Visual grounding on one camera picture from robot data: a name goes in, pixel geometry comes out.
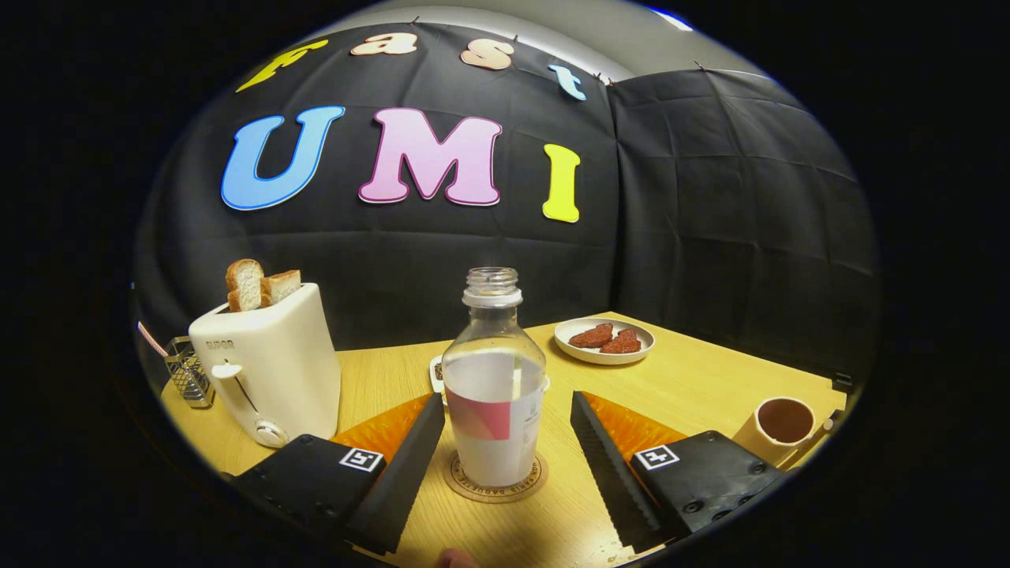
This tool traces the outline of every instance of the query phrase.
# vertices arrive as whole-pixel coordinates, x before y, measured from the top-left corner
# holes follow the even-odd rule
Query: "black fabric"
[[[394,31],[415,33],[417,51],[349,55],[365,38]],[[507,70],[464,64],[460,55],[480,37],[509,41],[426,23],[340,31],[324,36],[327,45],[267,82],[233,92],[262,67],[257,66],[209,104],[168,158],[138,229],[134,284],[150,333],[165,341],[183,335],[194,318],[225,302],[225,269],[240,258],[257,259],[268,274],[297,268],[303,281],[317,283],[338,350],[456,337],[467,322],[461,298],[467,271],[475,266],[518,270],[523,325],[606,310],[618,200],[606,87],[521,43]],[[551,64],[569,67],[588,100],[567,95],[547,68]],[[229,208],[220,183],[235,132],[252,120],[284,116],[258,170],[270,178],[291,161],[301,132],[295,117],[322,105],[346,110],[330,125],[309,184],[271,208]],[[439,193],[424,201],[405,166],[402,179],[411,193],[404,201],[360,200],[358,189],[371,179],[379,147],[381,125],[373,115],[389,107],[422,110],[439,139],[467,116],[500,123],[493,165],[501,201],[492,207],[449,202],[444,187],[452,173]],[[543,152],[548,143],[581,157],[577,223],[542,214],[550,179]]]
[[[841,151],[775,81],[729,71],[611,89],[621,180],[613,308],[815,373],[872,364],[877,245]]]
[[[417,51],[349,56],[392,31],[417,34]],[[504,265],[519,271],[523,325],[612,309],[827,376],[867,372],[880,309],[868,207],[840,150],[781,86],[695,70],[604,87],[522,43],[512,67],[490,71],[460,61],[479,37],[509,41],[441,24],[345,30],[234,93],[256,66],[212,101],[166,161],[140,223],[134,285],[152,334],[186,334],[225,301],[225,268],[255,258],[268,274],[298,268],[319,284],[338,350],[446,340],[466,322],[467,270]],[[550,64],[567,65],[588,100],[567,95]],[[271,208],[225,205],[235,132],[284,116],[258,169],[270,178],[291,160],[295,117],[322,105],[346,111],[312,181]],[[361,201],[381,133],[373,115],[398,106],[424,111],[439,139],[466,116],[502,124],[501,201],[449,202],[454,174],[424,201],[405,166],[404,201]],[[577,223],[542,214],[548,143],[581,158]]]

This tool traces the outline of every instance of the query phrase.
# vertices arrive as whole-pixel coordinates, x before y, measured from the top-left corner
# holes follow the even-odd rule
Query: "wall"
[[[550,53],[591,75],[630,77],[695,69],[727,69],[767,76],[703,33],[671,25],[642,5],[620,0],[390,0],[360,10],[312,36],[384,22],[421,20],[484,29]]]

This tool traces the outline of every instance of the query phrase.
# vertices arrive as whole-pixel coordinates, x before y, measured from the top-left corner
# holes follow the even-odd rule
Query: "yellow letter f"
[[[287,54],[278,56],[277,58],[274,59],[274,61],[270,62],[270,65],[263,68],[263,70],[260,73],[257,73],[255,76],[252,76],[252,79],[249,79],[244,85],[238,87],[238,89],[236,89],[235,92],[237,93],[238,91],[251,87],[257,83],[263,83],[264,81],[273,77],[278,69],[282,67],[288,67],[289,65],[301,59],[302,56],[309,53],[309,50],[318,50],[319,48],[325,45],[327,42],[329,42],[328,39],[323,39],[322,41],[316,41],[315,43],[302,45],[297,50],[292,50]]]

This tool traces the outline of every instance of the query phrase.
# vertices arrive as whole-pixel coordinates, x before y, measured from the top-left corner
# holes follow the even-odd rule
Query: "bread slice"
[[[289,270],[260,279],[260,303],[263,307],[275,305],[291,295],[302,285],[302,271]]]
[[[228,286],[228,307],[231,311],[248,311],[260,307],[260,279],[263,267],[252,259],[231,263],[224,275]]]

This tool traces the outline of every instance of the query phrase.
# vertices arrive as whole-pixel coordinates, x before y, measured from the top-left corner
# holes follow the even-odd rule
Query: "yellow letter i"
[[[579,220],[575,206],[575,167],[582,163],[579,155],[556,144],[544,145],[550,159],[550,193],[543,204],[543,216],[574,223]]]

